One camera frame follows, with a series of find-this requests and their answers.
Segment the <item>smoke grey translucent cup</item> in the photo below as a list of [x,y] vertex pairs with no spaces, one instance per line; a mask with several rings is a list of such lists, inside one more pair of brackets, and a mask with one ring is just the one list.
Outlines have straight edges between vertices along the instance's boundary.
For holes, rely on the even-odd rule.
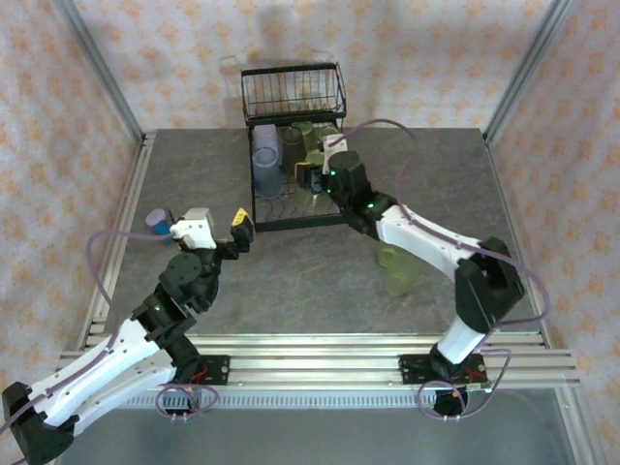
[[297,127],[287,127],[282,131],[282,167],[286,176],[295,174],[295,165],[303,162],[306,156],[303,134]]

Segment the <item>blue translucent plastic cup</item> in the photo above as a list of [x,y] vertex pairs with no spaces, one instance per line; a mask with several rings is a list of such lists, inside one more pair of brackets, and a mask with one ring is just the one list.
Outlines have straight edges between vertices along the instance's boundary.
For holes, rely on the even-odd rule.
[[270,147],[261,147],[252,156],[255,194],[265,200],[281,196],[283,177],[280,171],[279,156]]

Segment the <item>lilac plastic cup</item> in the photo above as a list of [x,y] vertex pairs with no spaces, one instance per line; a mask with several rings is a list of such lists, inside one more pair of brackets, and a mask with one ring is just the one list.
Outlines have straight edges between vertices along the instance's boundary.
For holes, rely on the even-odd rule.
[[270,148],[280,155],[280,140],[277,127],[274,124],[257,125],[252,130],[253,150]]

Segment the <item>pale green frosted cup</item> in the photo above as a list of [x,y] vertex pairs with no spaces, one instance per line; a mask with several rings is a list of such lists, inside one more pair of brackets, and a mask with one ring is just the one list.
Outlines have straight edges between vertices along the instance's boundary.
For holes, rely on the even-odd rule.
[[386,267],[384,284],[390,295],[404,295],[419,279],[420,264],[409,255],[394,256]]

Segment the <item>small blue purple cylinder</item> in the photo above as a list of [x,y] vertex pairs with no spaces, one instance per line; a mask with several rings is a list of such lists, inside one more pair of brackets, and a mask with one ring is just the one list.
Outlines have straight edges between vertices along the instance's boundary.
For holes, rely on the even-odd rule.
[[171,230],[169,227],[168,215],[163,208],[155,208],[145,217],[148,228],[159,236],[164,244],[171,244]]

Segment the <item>aluminium side rail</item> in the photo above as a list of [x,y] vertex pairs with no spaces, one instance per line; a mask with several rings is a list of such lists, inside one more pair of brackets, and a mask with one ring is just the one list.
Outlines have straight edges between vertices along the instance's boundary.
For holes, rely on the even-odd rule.
[[501,329],[508,329],[518,326],[536,326],[539,335],[542,337],[542,343],[547,348],[553,348],[554,344],[548,331],[548,317],[552,312],[552,302],[549,290],[543,279],[531,268],[529,261],[524,255],[523,241],[520,237],[519,226],[516,223],[515,216],[511,208],[511,193],[509,189],[509,181],[502,173],[500,167],[501,160],[496,156],[494,149],[488,140],[484,141],[484,147],[487,152],[489,162],[493,169],[496,184],[501,195],[502,205],[509,225],[511,240],[513,244],[513,259],[516,262],[517,272],[523,276],[526,285],[527,300],[532,309],[532,315],[527,318],[503,321],[500,323]]
[[[138,145],[115,216],[113,227],[116,230],[123,232],[129,232],[131,230],[155,139],[156,132],[146,133]],[[113,295],[127,241],[128,239],[125,237],[116,236],[108,240],[104,260],[99,271],[104,289],[109,295]],[[109,306],[101,296],[98,288],[95,287],[91,296],[85,322],[81,328],[80,338],[77,344],[77,349],[79,351],[89,346],[88,340],[91,335],[100,335],[104,333],[108,319]]]

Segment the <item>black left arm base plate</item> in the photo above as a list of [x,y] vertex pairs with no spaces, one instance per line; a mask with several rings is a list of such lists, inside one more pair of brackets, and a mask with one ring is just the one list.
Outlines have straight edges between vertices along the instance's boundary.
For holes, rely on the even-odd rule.
[[230,374],[229,356],[191,356],[177,364],[164,363],[155,385],[225,386]]

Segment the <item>aluminium front rail beams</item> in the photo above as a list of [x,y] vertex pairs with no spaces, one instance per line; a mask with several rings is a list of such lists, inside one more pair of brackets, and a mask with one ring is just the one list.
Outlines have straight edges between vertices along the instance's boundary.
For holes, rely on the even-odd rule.
[[[200,353],[231,359],[235,388],[394,389],[398,358],[422,355],[437,335],[230,334],[194,335]],[[536,332],[499,332],[488,341],[485,371],[503,388],[567,388],[580,383],[571,351],[550,349]]]

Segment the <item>aluminium corner post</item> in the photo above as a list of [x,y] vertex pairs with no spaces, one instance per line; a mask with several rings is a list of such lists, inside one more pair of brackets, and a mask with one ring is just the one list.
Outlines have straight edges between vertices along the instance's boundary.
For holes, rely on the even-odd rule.
[[144,131],[140,127],[118,82],[100,51],[90,27],[83,19],[75,0],[51,0],[51,3],[64,20],[82,55],[91,67],[94,75],[103,86],[112,106],[123,122],[126,130],[135,141],[142,141]]
[[543,62],[546,52],[568,19],[574,2],[575,0],[552,0],[549,4],[534,39],[527,47],[497,108],[482,132],[482,138],[487,148],[490,148],[500,137],[509,117],[527,90],[530,80]]

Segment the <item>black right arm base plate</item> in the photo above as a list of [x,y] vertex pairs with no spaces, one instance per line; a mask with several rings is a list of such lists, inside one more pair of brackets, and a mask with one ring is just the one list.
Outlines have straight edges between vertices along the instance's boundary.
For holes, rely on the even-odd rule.
[[421,385],[443,381],[454,385],[487,383],[485,363],[478,354],[467,356],[458,364],[438,355],[402,355],[398,368],[404,385]]

